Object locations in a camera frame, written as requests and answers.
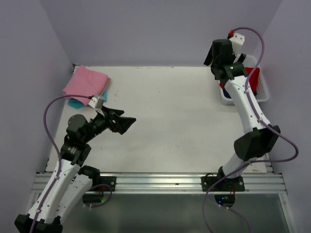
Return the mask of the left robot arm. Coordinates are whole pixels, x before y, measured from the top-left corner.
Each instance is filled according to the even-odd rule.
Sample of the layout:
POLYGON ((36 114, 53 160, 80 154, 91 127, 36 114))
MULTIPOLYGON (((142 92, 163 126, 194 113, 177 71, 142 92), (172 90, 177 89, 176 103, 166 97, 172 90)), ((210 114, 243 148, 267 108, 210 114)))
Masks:
POLYGON ((106 107, 96 112, 91 120, 81 114, 68 120, 67 134, 54 172, 28 213, 15 219, 20 233, 60 233, 66 218, 87 191, 99 187, 113 190, 110 185, 100 182, 98 169, 84 165, 91 151, 88 143, 107 129, 124 134, 136 119, 124 117, 123 110, 106 107))

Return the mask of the red t shirt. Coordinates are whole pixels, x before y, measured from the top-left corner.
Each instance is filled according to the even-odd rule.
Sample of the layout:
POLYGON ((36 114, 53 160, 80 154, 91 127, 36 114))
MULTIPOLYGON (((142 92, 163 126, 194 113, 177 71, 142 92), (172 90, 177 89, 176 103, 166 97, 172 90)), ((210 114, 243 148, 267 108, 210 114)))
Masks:
MULTIPOLYGON (((258 67, 252 73, 252 76, 250 77, 250 80, 249 80, 251 90, 252 90, 255 97, 257 96, 257 87, 259 84, 259 74, 260 74, 260 68, 258 67)), ((219 83, 219 86, 222 90, 225 89, 225 87, 221 83, 219 83)))

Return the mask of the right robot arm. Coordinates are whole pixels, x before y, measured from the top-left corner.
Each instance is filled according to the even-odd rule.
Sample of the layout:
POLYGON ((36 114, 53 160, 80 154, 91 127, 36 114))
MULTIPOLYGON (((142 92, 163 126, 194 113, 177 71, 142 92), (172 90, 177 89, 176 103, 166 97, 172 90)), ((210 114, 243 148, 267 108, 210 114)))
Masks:
POLYGON ((270 121, 265 117, 249 84, 243 65, 244 55, 235 61, 234 42, 230 39, 216 39, 204 61, 215 79, 225 88, 234 102, 240 116, 243 136, 234 142, 234 154, 219 168, 220 183, 236 179, 250 162, 269 153, 276 143, 277 134, 268 128, 270 121))

